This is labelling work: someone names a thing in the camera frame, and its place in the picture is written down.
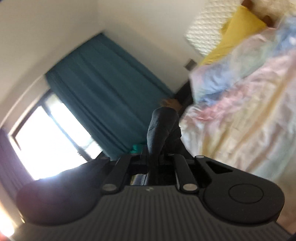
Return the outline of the green clothes pile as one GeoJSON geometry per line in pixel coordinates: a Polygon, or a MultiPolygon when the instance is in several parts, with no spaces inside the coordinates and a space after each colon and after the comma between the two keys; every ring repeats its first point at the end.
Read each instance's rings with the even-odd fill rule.
{"type": "Polygon", "coordinates": [[[130,151],[130,154],[136,154],[139,155],[145,150],[146,145],[144,144],[135,144],[132,146],[132,150],[130,151]]]}

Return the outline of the teal curtain right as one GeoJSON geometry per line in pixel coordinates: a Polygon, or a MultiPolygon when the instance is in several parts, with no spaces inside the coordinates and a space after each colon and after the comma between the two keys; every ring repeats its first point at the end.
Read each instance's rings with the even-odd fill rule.
{"type": "Polygon", "coordinates": [[[173,92],[142,63],[98,34],[46,73],[53,92],[112,160],[145,143],[152,112],[173,92]]]}

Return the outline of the white quilted headboard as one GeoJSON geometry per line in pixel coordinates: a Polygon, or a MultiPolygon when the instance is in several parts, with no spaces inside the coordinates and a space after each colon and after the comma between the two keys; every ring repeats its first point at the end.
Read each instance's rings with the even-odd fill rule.
{"type": "Polygon", "coordinates": [[[185,39],[202,56],[221,41],[221,28],[236,12],[241,1],[207,1],[185,32],[185,39]]]}

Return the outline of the black hooded jacket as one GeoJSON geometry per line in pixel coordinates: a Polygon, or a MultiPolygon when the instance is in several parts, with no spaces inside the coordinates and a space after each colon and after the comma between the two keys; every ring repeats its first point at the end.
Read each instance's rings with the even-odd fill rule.
{"type": "Polygon", "coordinates": [[[144,155],[147,166],[134,165],[142,172],[136,174],[130,184],[172,185],[176,181],[177,170],[174,156],[183,156],[192,167],[194,157],[186,150],[181,136],[177,111],[169,107],[155,109],[147,131],[147,153],[144,155]]]}

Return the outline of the pastel tie-dye pillow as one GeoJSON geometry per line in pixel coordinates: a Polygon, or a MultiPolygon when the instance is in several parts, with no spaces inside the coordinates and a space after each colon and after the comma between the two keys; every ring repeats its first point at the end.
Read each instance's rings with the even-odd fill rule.
{"type": "Polygon", "coordinates": [[[243,79],[282,76],[294,64],[295,16],[287,16],[276,29],[250,36],[222,59],[195,68],[189,75],[193,101],[212,105],[243,79]]]}

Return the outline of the yellow pillow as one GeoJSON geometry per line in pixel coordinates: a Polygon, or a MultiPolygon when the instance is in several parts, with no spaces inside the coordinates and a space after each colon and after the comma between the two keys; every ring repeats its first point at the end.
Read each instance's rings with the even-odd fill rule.
{"type": "Polygon", "coordinates": [[[248,8],[240,5],[232,18],[221,29],[221,41],[200,63],[200,65],[212,64],[228,55],[243,40],[267,27],[248,8]]]}

